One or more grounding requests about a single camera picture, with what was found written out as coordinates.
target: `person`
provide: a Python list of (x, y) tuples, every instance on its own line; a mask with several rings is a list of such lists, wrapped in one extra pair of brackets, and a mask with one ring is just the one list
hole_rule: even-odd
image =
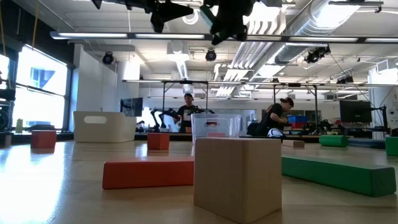
[(267, 136), (268, 131), (272, 128), (281, 130), (281, 126), (287, 123), (286, 118), (281, 118), (283, 112), (288, 112), (294, 107), (294, 102), (287, 97), (280, 99), (280, 103), (276, 103), (267, 109), (267, 113), (262, 117), (260, 124), (256, 128), (256, 136)]
[(177, 114), (180, 118), (180, 133), (186, 133), (186, 128), (192, 127), (191, 125), (191, 116), (190, 113), (195, 109), (195, 106), (192, 104), (193, 96), (191, 93), (186, 93), (184, 95), (185, 105), (178, 109)]

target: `green block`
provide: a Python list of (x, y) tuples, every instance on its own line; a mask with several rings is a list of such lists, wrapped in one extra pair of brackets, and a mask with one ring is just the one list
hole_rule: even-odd
[(398, 137), (386, 137), (387, 156), (398, 156)]
[(396, 191), (393, 167), (283, 155), (282, 175), (371, 197)]
[(323, 135), (319, 137), (319, 143), (322, 146), (347, 147), (348, 138), (347, 136)]

